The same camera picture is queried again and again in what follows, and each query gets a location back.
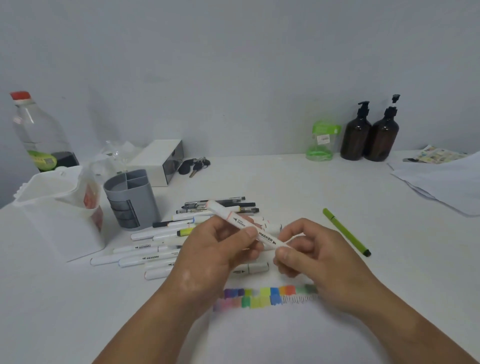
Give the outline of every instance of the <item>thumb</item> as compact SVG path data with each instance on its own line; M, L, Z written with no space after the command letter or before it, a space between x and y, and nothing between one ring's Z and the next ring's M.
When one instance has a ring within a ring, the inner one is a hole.
M228 260L232 260L243 249L248 248L257 238L258 231L254 227L244 228L220 242L219 249Z
M320 264L293 248L281 247L275 250L275 257L284 265L303 273L313 280L315 284L320 285L322 281L322 268Z

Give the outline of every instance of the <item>black pump nozzle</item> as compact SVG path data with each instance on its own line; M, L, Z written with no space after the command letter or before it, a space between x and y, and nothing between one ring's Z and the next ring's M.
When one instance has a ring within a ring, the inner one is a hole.
M398 99L400 98L400 95L399 94L395 94L392 96L392 105L393 106L389 106L385 109L385 117L386 118L392 118L394 116L396 116L396 107L395 107L395 104L396 102L398 101Z
M361 118L366 118L368 115L368 112L370 111L368 108L368 104L370 101L362 101L359 102L359 105L361 105L360 109L357 111L357 115Z

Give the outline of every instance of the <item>white tissue box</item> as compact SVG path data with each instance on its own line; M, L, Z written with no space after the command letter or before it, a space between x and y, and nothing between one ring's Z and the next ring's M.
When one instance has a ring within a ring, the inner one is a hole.
M144 169L152 187L167 187L182 161L183 145L180 139L159 139L152 141L127 163L127 169Z

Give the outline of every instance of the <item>green lid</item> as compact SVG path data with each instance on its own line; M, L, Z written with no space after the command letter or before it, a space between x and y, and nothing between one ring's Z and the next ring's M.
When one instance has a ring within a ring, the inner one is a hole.
M342 127L340 125L330 124L325 121L317 121L313 124L312 133L313 134L340 134Z

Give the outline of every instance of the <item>left hand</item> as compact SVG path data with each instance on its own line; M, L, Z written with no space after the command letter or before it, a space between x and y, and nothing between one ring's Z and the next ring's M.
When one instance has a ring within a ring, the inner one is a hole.
M263 244L253 227L239 230L212 216L192 230L183 243L175 266L159 288L194 319L223 296L228 275L239 264L258 258Z

